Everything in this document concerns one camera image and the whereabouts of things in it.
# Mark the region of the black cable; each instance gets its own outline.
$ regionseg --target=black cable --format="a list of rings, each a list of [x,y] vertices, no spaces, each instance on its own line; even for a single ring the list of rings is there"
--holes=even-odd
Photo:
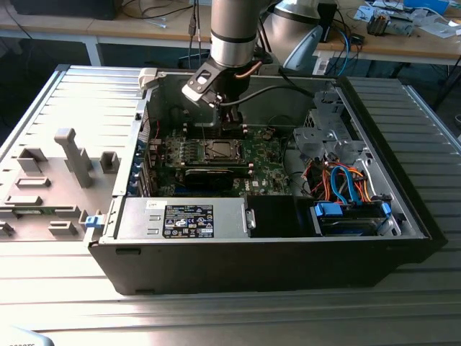
[[[293,83],[293,81],[291,79],[288,78],[288,76],[285,74],[285,72],[283,71],[283,67],[279,67],[279,75],[282,76],[282,78],[289,84],[291,85],[292,87],[297,87],[297,85],[295,83]]]
[[[225,102],[225,103],[221,103],[219,104],[219,106],[222,106],[222,107],[229,107],[229,106],[235,106],[235,105],[239,105],[241,103],[244,103],[246,101],[249,101],[250,99],[253,99],[254,97],[256,96],[259,96],[260,94],[263,94],[265,92],[268,92],[270,90],[274,90],[274,89],[289,89],[289,90],[294,90],[296,92],[300,92],[301,94],[303,94],[304,96],[306,97],[309,97],[311,99],[314,98],[314,94],[312,92],[309,92],[308,90],[305,90],[303,88],[300,88],[300,87],[296,87],[296,86],[293,86],[293,85],[271,85],[271,86],[268,86],[267,88],[263,88],[261,90],[258,90],[257,92],[254,92],[253,94],[250,94],[246,97],[244,97],[243,99],[238,99],[236,101],[233,101],[233,102]]]
[[[284,119],[286,119],[286,120],[288,120],[290,122],[290,125],[293,125],[294,127],[296,127],[296,124],[293,122],[293,119],[291,117],[289,117],[288,115],[285,115],[285,114],[276,114],[276,115],[274,115],[273,117],[271,117],[267,121],[267,126],[270,126],[271,121],[273,121],[273,119],[275,119],[276,117],[283,117]]]
[[[13,20],[13,22],[16,23],[16,25],[18,26],[18,28],[21,29],[21,31],[22,31],[26,36],[28,36],[28,38],[31,40],[32,44],[35,44],[35,40],[32,38],[32,36],[29,35],[29,33],[25,30],[25,28],[23,28],[22,25],[21,25],[20,23],[18,23],[18,21],[12,16],[12,14],[9,13],[8,7],[6,6],[6,1],[4,1],[3,7],[5,8],[5,11],[6,11],[6,13],[8,14],[8,16]],[[41,51],[51,60],[51,63],[52,63],[53,65],[57,65],[55,59],[53,59],[53,58],[48,54],[48,52],[47,52],[45,49],[41,48],[40,46],[38,46],[38,47],[39,47],[39,48],[41,49]]]
[[[261,31],[262,31],[262,35],[264,36],[264,41],[266,43],[267,51],[271,53],[272,48],[271,48],[271,45],[269,44],[269,40],[267,39],[266,29],[264,29],[264,23],[262,22],[261,17],[259,18],[259,24],[261,24]]]
[[[202,65],[202,38],[200,37],[200,1],[197,0],[197,29],[199,31],[199,65]]]
[[[143,9],[143,10],[141,10],[141,17],[144,18],[144,15],[146,14],[147,11],[150,11],[152,9],[163,9],[164,7],[171,6],[171,4],[173,4],[173,0],[171,0],[171,2],[169,4],[158,5],[158,6],[150,6],[147,9]]]
[[[191,9],[193,6],[186,6],[186,7],[182,7],[181,9],[175,9],[174,11],[170,11],[170,12],[167,12],[167,13],[163,13],[163,14],[158,14],[156,16],[149,16],[149,17],[136,17],[136,16],[132,16],[131,14],[128,14],[126,11],[125,11],[125,7],[128,5],[128,4],[131,4],[132,2],[134,2],[136,0],[129,0],[129,2],[127,2],[126,4],[123,4],[122,5],[122,13],[129,17],[129,18],[134,18],[134,19],[153,19],[153,18],[159,18],[159,17],[165,17],[165,16],[168,16],[169,14],[173,14],[173,13],[176,13],[176,12],[179,12],[179,11],[184,11],[186,9]]]
[[[259,36],[259,41],[261,42],[261,48],[264,51],[264,55],[267,52],[266,48],[266,43],[264,42],[264,38],[262,37],[261,30],[258,28],[258,36]]]
[[[333,65],[330,66],[330,68],[328,69],[327,72],[325,72],[325,76],[328,76],[328,74],[331,72],[331,70],[334,68],[334,71],[335,71],[335,74],[336,74],[336,65],[338,64],[338,61],[339,59],[341,58],[341,56],[343,55],[344,51],[346,50],[346,47],[347,47],[347,44],[344,43],[344,47],[343,47],[343,50],[340,52],[340,54],[338,55],[338,57],[336,58],[335,62],[333,63]]]
[[[192,50],[192,38],[194,38],[194,36],[190,37],[189,50],[187,51],[187,61],[189,61],[189,70],[192,69],[192,65],[191,65],[191,61],[190,61],[190,55],[191,55],[191,50]]]
[[[352,30],[351,30],[350,26],[347,25],[346,22],[344,21],[343,14],[342,14],[338,9],[336,9],[336,12],[338,12],[338,14],[339,14],[339,16],[340,16],[340,18],[341,18],[341,23],[342,23],[343,26],[344,26],[344,32],[346,33],[346,36],[347,36],[347,37],[351,37],[351,35],[352,35]]]
[[[191,53],[192,53],[192,40],[194,39],[194,36],[197,33],[197,18],[195,16],[196,8],[197,8],[197,0],[194,0],[192,15],[190,17],[189,29],[188,29],[188,33],[189,33],[189,36],[190,36],[189,50],[188,50],[188,53],[187,53],[187,60],[189,61],[189,69],[192,68],[191,58],[190,58]]]

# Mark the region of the white cable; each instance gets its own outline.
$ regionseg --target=white cable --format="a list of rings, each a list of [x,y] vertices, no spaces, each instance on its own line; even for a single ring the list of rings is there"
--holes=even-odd
[[[434,11],[433,9],[430,9],[428,7],[414,7],[414,9],[425,9],[426,11],[432,12],[442,18],[445,22],[449,23],[449,20],[446,19],[444,16],[442,16],[439,12]]]
[[[161,24],[161,23],[157,23],[157,22],[152,22],[152,21],[150,21],[149,19],[144,19],[144,21],[147,22],[147,23],[156,25],[156,26],[158,26],[158,27],[161,27],[162,29],[165,29],[165,28],[166,28],[166,24]]]

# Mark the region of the side panel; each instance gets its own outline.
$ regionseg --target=side panel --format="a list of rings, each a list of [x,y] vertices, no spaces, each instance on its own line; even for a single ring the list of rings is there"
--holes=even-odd
[[[427,240],[320,243],[94,244],[121,294],[276,291],[373,286],[431,253]]]

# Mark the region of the blue latch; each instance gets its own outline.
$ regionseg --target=blue latch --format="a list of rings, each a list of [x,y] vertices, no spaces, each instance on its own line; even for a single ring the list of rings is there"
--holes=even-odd
[[[392,214],[392,210],[390,209],[390,205],[387,204],[387,203],[383,203],[381,205],[381,208],[382,208],[382,211],[384,211],[384,214],[386,214],[387,217],[390,216],[390,214]]]
[[[318,203],[315,207],[315,214],[319,216],[343,216],[341,206],[336,203]]]
[[[88,216],[85,220],[85,227],[93,227],[95,229],[101,229],[104,227],[104,215]]]

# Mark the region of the cable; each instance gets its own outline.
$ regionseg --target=cable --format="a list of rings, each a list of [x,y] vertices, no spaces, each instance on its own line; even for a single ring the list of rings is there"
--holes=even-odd
[[[445,22],[447,22],[447,23],[449,22],[449,20],[447,18],[445,18],[444,16],[442,16],[439,12],[436,12],[433,9],[430,9],[428,7],[414,7],[413,9],[425,9],[426,11],[429,11],[429,12],[432,12],[433,14],[436,14],[437,16],[439,16],[439,18],[443,19]]]
[[[261,31],[262,31],[262,35],[264,37],[264,41],[266,43],[267,51],[272,53],[271,45],[269,44],[269,40],[267,39],[266,29],[264,28],[264,23],[262,22],[261,17],[259,18],[259,24],[261,25]]]
[[[260,68],[261,65],[262,65],[262,61],[258,61],[244,74],[236,74],[234,76],[236,79],[245,79],[246,77],[249,77],[250,75],[252,75],[254,72],[258,71],[258,68]]]
[[[136,0],[129,0],[129,2],[127,2],[126,4],[123,4],[122,5],[122,13],[129,17],[129,18],[134,18],[134,19],[153,19],[153,18],[159,18],[159,17],[165,17],[165,16],[168,16],[169,14],[173,14],[173,13],[176,13],[176,12],[179,12],[179,11],[184,11],[186,9],[191,9],[193,6],[186,6],[186,7],[182,7],[181,9],[175,9],[174,11],[170,11],[170,12],[167,12],[167,13],[163,13],[163,14],[158,14],[156,16],[149,16],[149,17],[136,17],[136,16],[132,16],[131,14],[128,14],[126,11],[125,11],[125,8],[128,4],[131,4],[132,2],[134,2]]]
[[[6,0],[4,0],[3,2],[3,7],[5,8],[5,11],[6,13],[8,14],[8,16],[13,20],[14,23],[16,23],[16,25],[18,26],[19,29],[21,29],[21,31],[26,35],[28,36],[29,39],[31,39],[31,42],[33,42],[33,44],[35,44],[35,40],[32,38],[31,35],[29,35],[29,33],[25,30],[25,28],[22,27],[22,25],[20,23],[18,23],[18,21],[12,16],[12,14],[9,12],[8,10],[8,7],[6,6]],[[39,45],[38,45],[38,48],[41,49],[41,51],[51,60],[52,64],[53,65],[57,65],[55,59],[53,59],[49,54],[48,52],[41,48]]]
[[[344,60],[344,64],[343,64],[343,68],[340,70],[340,72],[338,73],[338,76],[342,75],[343,72],[344,72],[344,69],[346,68],[346,65],[347,65],[347,61],[349,60],[349,52],[351,50],[351,47],[349,45],[349,39],[347,38],[346,34],[344,34],[344,32],[342,32],[341,30],[338,30],[339,33],[343,36],[343,38],[345,39],[346,41],[346,59]]]
[[[372,199],[370,198],[370,195],[368,195],[368,187],[367,187],[367,182],[364,182],[364,183],[363,183],[363,185],[364,185],[364,190],[365,190],[365,196],[367,196],[367,200],[368,200],[368,202],[371,202],[371,201],[372,201]]]
[[[347,187],[349,189],[349,194],[351,195],[352,202],[362,204],[362,201],[359,199],[359,196],[357,196],[357,193],[354,190],[354,179],[352,178],[351,172],[343,166],[336,166],[331,171],[331,189],[333,190],[333,193],[342,201],[342,203],[347,204],[347,199],[341,193],[339,193],[338,189],[336,188],[335,178],[339,170],[342,170],[346,175]]]
[[[192,50],[192,38],[194,38],[194,36],[191,36],[190,37],[190,40],[189,40],[189,50],[187,51],[187,60],[189,61],[189,70],[192,69],[192,65],[191,65],[191,62],[190,62],[190,55],[191,55],[191,50]]]
[[[288,120],[290,122],[291,125],[293,125],[294,127],[296,127],[295,123],[293,122],[293,119],[291,117],[289,117],[288,115],[285,115],[285,114],[276,114],[274,115],[273,117],[271,117],[268,121],[267,121],[267,126],[269,127],[270,126],[270,123],[271,121],[273,121],[273,119],[275,119],[276,117],[283,117],[284,119]]]
[[[194,5],[193,5],[193,10],[192,10],[192,15],[190,17],[190,21],[189,21],[189,29],[188,29],[188,33],[189,33],[189,36],[190,36],[190,40],[189,40],[189,50],[188,50],[188,54],[187,54],[187,60],[189,61],[189,69],[192,68],[192,65],[191,65],[191,53],[192,53],[192,40],[194,39],[194,36],[195,34],[197,33],[197,18],[195,16],[195,10],[197,8],[197,0],[194,0]]]
[[[288,78],[288,76],[285,74],[285,72],[283,71],[283,67],[279,67],[279,75],[282,76],[282,78],[289,84],[291,85],[292,87],[297,87],[297,85],[291,80]]]
[[[221,103],[221,104],[218,104],[218,105],[221,106],[221,107],[229,107],[229,106],[239,105],[241,103],[249,101],[250,99],[253,99],[256,96],[259,96],[260,94],[263,94],[265,92],[268,92],[268,91],[274,90],[274,89],[294,90],[296,92],[299,92],[299,93],[303,94],[306,97],[309,97],[311,99],[314,98],[314,94],[312,92],[309,92],[308,90],[305,90],[305,89],[300,88],[298,86],[296,87],[296,86],[292,86],[292,85],[271,85],[271,86],[268,86],[266,88],[260,89],[257,92],[254,92],[253,94],[250,94],[250,95],[244,97],[243,99],[238,99],[238,100],[233,101],[233,102],[225,102],[225,103]]]
[[[259,36],[259,42],[261,42],[261,48],[264,51],[264,53],[267,52],[266,49],[266,43],[264,42],[264,38],[262,37],[261,30],[258,28],[258,36]]]
[[[171,2],[169,4],[165,4],[165,5],[158,5],[158,6],[150,6],[148,7],[147,9],[143,9],[141,11],[141,16],[144,17],[144,15],[146,14],[146,12],[152,10],[152,9],[163,9],[165,7],[168,7],[168,6],[171,6],[171,4],[173,4],[173,0],[171,0]]]
[[[202,36],[200,34],[200,0],[197,0],[197,37],[199,39],[199,65],[202,65]]]
[[[343,14],[338,10],[336,9],[336,12],[338,12],[340,18],[341,18],[341,24],[343,24],[344,26],[344,31],[346,32],[346,35],[347,36],[350,36],[352,35],[352,30],[351,28],[349,27],[349,25],[346,24],[346,22],[344,21],[344,17],[343,17]]]

